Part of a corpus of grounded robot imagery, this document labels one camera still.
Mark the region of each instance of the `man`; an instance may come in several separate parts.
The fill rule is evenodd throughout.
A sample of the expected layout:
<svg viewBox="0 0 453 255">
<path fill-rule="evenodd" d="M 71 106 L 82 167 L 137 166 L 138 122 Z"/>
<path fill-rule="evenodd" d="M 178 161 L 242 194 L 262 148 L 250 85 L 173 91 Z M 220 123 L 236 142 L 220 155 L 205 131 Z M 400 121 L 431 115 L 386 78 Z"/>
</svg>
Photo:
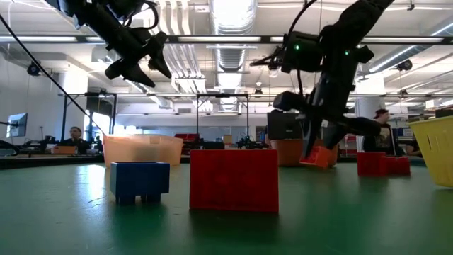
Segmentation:
<svg viewBox="0 0 453 255">
<path fill-rule="evenodd" d="M 413 141 L 406 145 L 406 152 L 408 156 L 423 157 L 420 147 L 418 146 L 417 140 L 414 138 Z"/>
<path fill-rule="evenodd" d="M 390 119 L 389 111 L 379 109 L 376 111 L 374 120 L 381 125 L 381 133 L 377 136 L 365 136 L 363 139 L 363 150 L 366 152 L 385 152 L 387 155 L 401 156 L 403 150 L 398 146 L 398 142 L 391 131 L 387 122 Z"/>
<path fill-rule="evenodd" d="M 77 146 L 79 154 L 86 154 L 86 150 L 90 148 L 90 144 L 87 141 L 81 139 L 82 130 L 79 127 L 71 127 L 69 131 L 71 138 L 61 141 L 59 146 Z"/>
</svg>

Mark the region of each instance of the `red block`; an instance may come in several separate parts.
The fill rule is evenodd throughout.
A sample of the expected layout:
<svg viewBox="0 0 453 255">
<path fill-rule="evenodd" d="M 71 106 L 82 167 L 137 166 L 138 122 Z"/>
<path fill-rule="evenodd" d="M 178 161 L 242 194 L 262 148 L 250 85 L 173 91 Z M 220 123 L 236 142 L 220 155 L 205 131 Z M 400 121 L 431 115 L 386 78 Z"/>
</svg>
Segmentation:
<svg viewBox="0 0 453 255">
<path fill-rule="evenodd" d="M 277 151 L 192 150 L 190 209 L 278 213 Z"/>
<path fill-rule="evenodd" d="M 359 176 L 386 176 L 386 168 L 381 168 L 381 158 L 385 152 L 358 152 L 357 173 Z"/>
<path fill-rule="evenodd" d="M 331 151 L 322 146 L 313 147 L 308 158 L 301 157 L 299 160 L 300 164 L 308 164 L 312 166 L 321 167 L 323 169 L 328 168 L 328 160 L 331 157 Z"/>
<path fill-rule="evenodd" d="M 411 175 L 411 163 L 407 157 L 386 157 L 381 159 L 380 167 L 388 174 Z"/>
</svg>

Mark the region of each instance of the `ceiling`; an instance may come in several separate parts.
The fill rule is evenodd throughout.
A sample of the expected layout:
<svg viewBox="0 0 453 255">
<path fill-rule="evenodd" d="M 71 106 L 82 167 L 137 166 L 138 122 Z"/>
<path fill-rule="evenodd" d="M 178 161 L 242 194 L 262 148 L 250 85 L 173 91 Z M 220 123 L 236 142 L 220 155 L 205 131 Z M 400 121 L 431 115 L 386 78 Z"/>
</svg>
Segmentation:
<svg viewBox="0 0 453 255">
<path fill-rule="evenodd" d="M 282 35 L 287 32 L 294 17 L 300 8 L 294 5 L 302 1 L 280 1 L 280 0 L 258 0 L 258 10 L 255 19 L 254 33 L 256 35 Z M 318 5 L 310 8 L 300 19 L 295 30 L 305 33 L 319 33 L 325 25 L 335 23 L 341 14 L 341 9 L 348 7 L 353 0 L 337 1 L 318 1 Z M 410 0 L 395 0 L 391 6 L 393 10 L 386 11 L 374 26 L 369 35 L 424 35 L 436 24 L 452 16 L 453 1 L 451 0 L 414 0 L 415 9 L 407 11 Z M 209 35 L 210 16 L 208 0 L 192 0 L 190 5 L 190 29 L 196 35 Z M 78 35 L 92 34 L 83 28 L 74 29 L 71 18 L 64 17 L 60 12 L 50 8 L 48 4 L 41 0 L 15 0 L 14 3 L 8 0 L 0 0 L 0 13 L 7 19 L 10 26 L 18 35 Z M 5 28 L 0 27 L 0 34 L 6 35 Z M 91 52 L 94 45 L 27 45 L 32 52 L 61 52 L 77 62 L 87 66 L 92 73 L 103 75 L 104 66 L 98 62 L 91 61 Z M 395 45 L 371 45 L 370 49 L 374 52 L 374 59 L 378 60 L 385 54 L 398 48 Z M 257 45 L 254 50 L 248 50 L 247 61 L 259 59 L 269 55 L 274 45 Z M 8 50 L 17 54 L 24 54 L 17 48 L 17 45 L 10 45 Z M 216 74 L 213 50 L 208 50 L 206 45 L 195 45 L 195 52 L 202 73 L 206 77 L 206 87 L 214 87 Z M 411 58 L 413 69 L 410 74 L 399 73 L 395 70 L 384 72 L 385 86 L 387 92 L 398 91 L 399 89 L 416 84 L 422 81 L 429 81 L 439 74 L 453 70 L 453 57 L 445 57 L 444 60 L 420 68 L 428 63 L 434 62 L 441 57 L 453 53 L 452 46 L 434 46 Z M 158 81 L 157 91 L 172 92 L 170 79 L 167 79 L 158 72 L 149 71 L 146 62 L 143 63 L 143 70 L 154 80 Z M 243 91 L 253 93 L 256 82 L 262 83 L 264 93 L 278 93 L 284 90 L 293 90 L 297 87 L 297 77 L 295 73 L 279 74 L 276 78 L 270 78 L 268 69 L 262 67 L 248 67 L 247 74 L 243 76 Z M 302 82 L 304 87 L 310 89 L 317 80 L 315 74 L 303 73 Z M 111 84 L 112 91 L 131 91 L 125 82 L 116 79 Z M 411 93 L 430 93 L 437 91 L 448 91 L 453 89 L 453 75 L 446 74 L 445 78 L 439 82 L 433 82 L 426 86 L 421 86 Z"/>
</svg>

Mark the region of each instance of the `translucent plastic bin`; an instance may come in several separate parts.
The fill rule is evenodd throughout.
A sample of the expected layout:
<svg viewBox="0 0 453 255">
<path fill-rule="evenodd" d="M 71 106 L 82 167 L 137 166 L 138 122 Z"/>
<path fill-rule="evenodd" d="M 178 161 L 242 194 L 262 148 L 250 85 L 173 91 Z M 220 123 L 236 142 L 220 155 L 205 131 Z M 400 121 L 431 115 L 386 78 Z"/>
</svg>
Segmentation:
<svg viewBox="0 0 453 255">
<path fill-rule="evenodd" d="M 409 123 L 437 185 L 453 188 L 453 116 Z"/>
<path fill-rule="evenodd" d="M 105 166 L 112 162 L 166 162 L 180 164 L 183 140 L 165 135 L 104 137 Z"/>
</svg>

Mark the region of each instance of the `orange block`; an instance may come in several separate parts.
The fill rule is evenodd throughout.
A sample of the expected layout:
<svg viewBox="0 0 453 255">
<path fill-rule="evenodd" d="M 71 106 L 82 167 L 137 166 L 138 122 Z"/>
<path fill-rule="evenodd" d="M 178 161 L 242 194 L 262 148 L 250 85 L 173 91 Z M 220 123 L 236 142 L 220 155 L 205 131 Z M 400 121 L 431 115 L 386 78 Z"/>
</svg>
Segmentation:
<svg viewBox="0 0 453 255">
<path fill-rule="evenodd" d="M 331 161 L 332 151 L 322 146 L 316 146 L 311 150 L 310 156 L 306 159 L 301 157 L 299 163 L 326 169 L 329 167 L 329 163 L 331 163 Z"/>
</svg>

